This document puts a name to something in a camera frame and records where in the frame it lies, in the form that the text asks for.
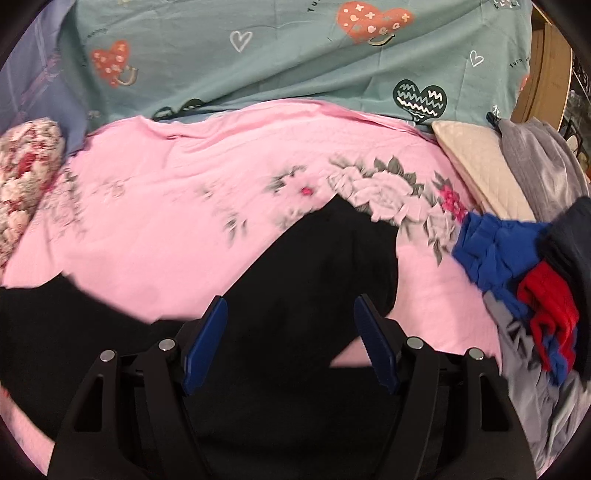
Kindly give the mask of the red floral bolster pillow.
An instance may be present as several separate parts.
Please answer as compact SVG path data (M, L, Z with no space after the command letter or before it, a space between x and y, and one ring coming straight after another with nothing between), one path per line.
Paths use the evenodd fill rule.
M45 117L1 136L1 267L5 268L61 166L59 125Z

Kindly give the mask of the pink floral bed sheet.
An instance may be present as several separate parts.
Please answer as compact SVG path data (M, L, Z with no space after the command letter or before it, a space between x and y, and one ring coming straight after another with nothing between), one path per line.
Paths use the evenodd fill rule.
M499 354L482 295L451 255L475 203L450 159L403 121L324 102L103 127L64 164L4 283L62 273L142 323L187 318L335 195L400 228L393 315L408 333L449 353Z

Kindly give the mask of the blue garment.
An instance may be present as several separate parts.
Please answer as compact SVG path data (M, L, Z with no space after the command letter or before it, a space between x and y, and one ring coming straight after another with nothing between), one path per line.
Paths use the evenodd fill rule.
M548 223L501 220L492 214L469 213L452 252L470 281L482 292L493 293L530 333L533 311L517 298L517 291L525 276L545 261L538 246L549 229ZM549 374L556 386L567 379L556 383L554 375Z

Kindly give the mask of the teal heart print quilt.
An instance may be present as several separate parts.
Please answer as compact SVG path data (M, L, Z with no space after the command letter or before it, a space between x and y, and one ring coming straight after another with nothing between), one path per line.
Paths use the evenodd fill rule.
M429 129L509 116L528 1L77 1L58 35L92 128L315 99Z

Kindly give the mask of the grey velvet garment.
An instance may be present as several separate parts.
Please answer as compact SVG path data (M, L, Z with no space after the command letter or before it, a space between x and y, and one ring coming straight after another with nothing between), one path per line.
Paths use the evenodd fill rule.
M538 221L553 221L590 194L579 161L551 125L536 118L514 123L491 112L487 121L499 133L507 165Z

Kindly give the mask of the wooden headboard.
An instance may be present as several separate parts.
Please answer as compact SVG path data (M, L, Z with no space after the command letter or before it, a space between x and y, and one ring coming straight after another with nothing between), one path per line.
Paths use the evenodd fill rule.
M511 115L515 123L531 118L559 130L571 86L573 51L549 16L538 6L532 12L530 72Z

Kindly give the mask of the cream quilted pillow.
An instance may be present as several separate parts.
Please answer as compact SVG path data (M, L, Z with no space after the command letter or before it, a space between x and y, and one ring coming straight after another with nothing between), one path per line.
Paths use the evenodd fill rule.
M490 127L434 121L435 137L468 187L480 210L504 220L535 222L535 215Z

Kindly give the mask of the dark navy garment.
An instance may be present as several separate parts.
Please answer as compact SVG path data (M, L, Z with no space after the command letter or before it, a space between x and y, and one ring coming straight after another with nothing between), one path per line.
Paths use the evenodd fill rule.
M551 225L543 259L567 282L581 315L590 316L590 198L583 196Z

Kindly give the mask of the light grey garment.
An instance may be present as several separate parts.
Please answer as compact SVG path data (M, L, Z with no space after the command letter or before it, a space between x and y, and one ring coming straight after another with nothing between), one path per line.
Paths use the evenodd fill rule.
M560 386L542 369L532 336L493 293L483 295L495 321L502 354L502 375L528 440L536 472L543 474L574 436L590 407L590 384L577 372Z

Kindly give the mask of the red garment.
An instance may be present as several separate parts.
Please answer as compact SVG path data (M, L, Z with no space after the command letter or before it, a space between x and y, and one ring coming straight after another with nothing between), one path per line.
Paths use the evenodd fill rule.
M543 369L562 383L576 360L579 312L570 287L541 261L519 284L517 298L533 311L529 325Z

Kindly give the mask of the blue plaid pillow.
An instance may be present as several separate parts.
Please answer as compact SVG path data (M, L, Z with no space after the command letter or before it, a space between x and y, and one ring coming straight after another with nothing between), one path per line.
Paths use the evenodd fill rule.
M1 69L1 130L48 117L65 139L65 154L84 146L87 113L62 76L58 33L74 3L51 1L24 31Z

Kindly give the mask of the black jogger pants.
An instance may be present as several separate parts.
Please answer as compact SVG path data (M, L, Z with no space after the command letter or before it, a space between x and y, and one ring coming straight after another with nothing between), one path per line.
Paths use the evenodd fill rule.
M221 297L228 324L184 399L206 479L382 479L394 420L353 307L387 319L397 229L341 198L284 232ZM190 321L142 323L56 276L1 292L1 381L55 441L105 350L139 353Z

